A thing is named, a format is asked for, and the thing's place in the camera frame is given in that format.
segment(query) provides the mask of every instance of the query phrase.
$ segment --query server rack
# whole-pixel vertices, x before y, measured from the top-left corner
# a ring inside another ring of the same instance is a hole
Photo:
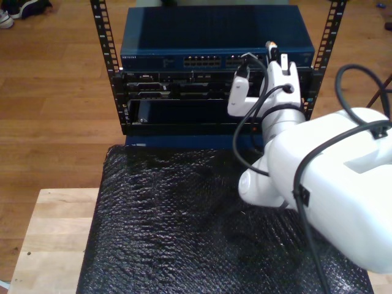
[[[113,33],[111,31],[110,20],[105,0],[90,0],[96,28],[100,40],[100,46],[104,55],[107,74],[109,77],[111,90],[116,104],[118,118],[121,130],[124,135],[181,135],[181,134],[232,134],[236,127],[235,122],[209,122],[209,123],[186,123],[181,122],[165,122],[153,123],[139,117],[140,107],[143,101],[129,99],[129,86],[132,81],[138,81],[141,78],[148,77],[149,81],[156,83],[167,83],[173,78],[167,73],[145,72],[145,73],[129,73],[123,72],[119,66]],[[317,101],[319,91],[322,85],[326,67],[331,57],[332,49],[337,37],[337,32],[342,21],[343,13],[347,0],[332,0],[331,6],[326,19],[323,36],[315,58],[314,65],[309,68],[299,69],[301,96],[303,99],[303,111],[307,120],[311,118],[315,103]],[[205,78],[203,72],[182,72],[178,73],[186,76],[189,82],[200,81]],[[171,103],[170,97],[160,99]],[[213,105],[213,103],[224,103],[225,100],[212,100],[210,106],[221,109],[221,105]]]

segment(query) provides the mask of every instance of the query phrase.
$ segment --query cable clip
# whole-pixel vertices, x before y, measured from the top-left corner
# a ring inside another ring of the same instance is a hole
[[[376,127],[376,128],[374,128],[374,129],[372,129],[370,131],[371,131],[371,133],[373,135],[373,138],[375,140],[377,140],[377,139],[381,139],[381,138],[387,137],[388,133],[386,131],[388,129],[389,129],[388,127]]]

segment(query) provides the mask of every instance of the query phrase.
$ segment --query wooden floor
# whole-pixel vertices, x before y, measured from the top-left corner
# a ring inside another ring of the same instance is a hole
[[[39,190],[98,187],[106,150],[124,143],[88,0],[52,1],[49,16],[17,21],[0,31],[0,280],[10,281]],[[108,0],[119,50],[132,0]],[[327,0],[300,6],[317,48]],[[357,62],[386,79],[392,69],[392,33],[371,1],[346,8],[315,116],[339,109],[337,69]],[[343,82],[354,106],[376,87],[348,73]]]

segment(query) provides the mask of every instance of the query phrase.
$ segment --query shoe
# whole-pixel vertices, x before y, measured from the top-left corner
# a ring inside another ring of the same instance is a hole
[[[1,9],[8,12],[8,15],[13,20],[20,18],[19,4],[17,0],[3,0],[1,3]]]
[[[20,18],[24,20],[31,15],[40,15],[46,11],[47,8],[52,8],[49,0],[22,0],[19,1]]]
[[[10,18],[8,13],[0,9],[0,29],[9,29],[13,26],[13,19]]]

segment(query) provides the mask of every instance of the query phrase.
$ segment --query black cable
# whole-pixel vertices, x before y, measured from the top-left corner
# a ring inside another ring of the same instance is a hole
[[[295,105],[293,105],[293,104],[290,104],[290,103],[287,103],[287,104],[279,104],[279,105],[276,105],[276,106],[274,106],[274,107],[271,107],[271,108],[267,109],[267,111],[264,112],[263,116],[260,118],[259,123],[261,124],[261,123],[263,122],[263,120],[264,120],[268,115],[270,115],[271,113],[273,113],[273,112],[275,112],[275,111],[278,111],[278,110],[283,110],[283,109],[294,109],[294,110],[298,110],[298,111],[302,112],[302,108],[301,108],[301,107],[295,106]]]
[[[337,75],[335,78],[335,92],[336,92],[337,99],[339,100],[343,109],[350,116],[350,118],[359,125],[366,124],[366,121],[364,121],[363,119],[361,119],[359,116],[357,116],[354,113],[354,111],[351,109],[350,105],[347,103],[347,101],[343,97],[342,88],[341,88],[342,87],[341,86],[342,76],[343,76],[343,73],[349,69],[360,70],[360,71],[366,73],[369,77],[371,77],[375,81],[375,83],[377,84],[377,86],[380,89],[380,98],[381,98],[381,103],[382,103],[382,108],[383,108],[384,114],[386,117],[391,119],[390,102],[388,100],[388,94],[385,91],[385,87],[384,87],[383,83],[380,81],[378,76],[375,75],[375,73],[373,73],[371,70],[367,69],[364,66],[360,66],[359,64],[347,64],[346,66],[342,66],[339,69],[339,71],[337,72]]]
[[[267,71],[267,68],[265,67],[264,63],[262,61],[258,60],[257,58],[251,58],[251,59],[246,58],[244,63],[248,64],[250,62],[256,63],[258,66],[260,66],[260,68],[262,69],[262,72],[263,72],[264,87],[263,87],[262,92],[260,93],[260,96],[259,96],[259,98],[261,98],[266,94],[267,89],[268,89],[268,82],[269,82],[268,71]],[[252,143],[256,153],[258,153],[259,155],[262,156],[263,155],[263,148],[260,147],[258,144],[256,144],[256,140],[254,138],[254,123],[255,123],[255,121],[252,120],[252,122],[251,122],[251,143]]]
[[[235,129],[234,132],[234,136],[233,136],[233,152],[235,157],[238,159],[239,162],[242,163],[243,166],[253,170],[256,173],[259,173],[261,175],[264,176],[270,176],[266,171],[263,170],[259,170],[258,168],[253,167],[250,163],[248,163],[238,152],[237,149],[237,139],[238,139],[238,135],[239,132],[241,131],[241,129],[243,128],[245,122],[251,117],[251,115],[253,114],[253,112],[256,110],[256,108],[259,105],[263,105],[263,103],[265,102],[265,100],[276,90],[278,89],[282,89],[283,87],[285,87],[287,85],[280,85],[277,86],[275,88],[272,88],[271,90],[268,91],[268,93],[266,93],[264,96],[262,96],[261,98],[258,99],[258,101],[256,101],[255,105],[253,105],[253,107],[246,113],[246,115],[244,116],[244,118],[239,122],[237,128]]]

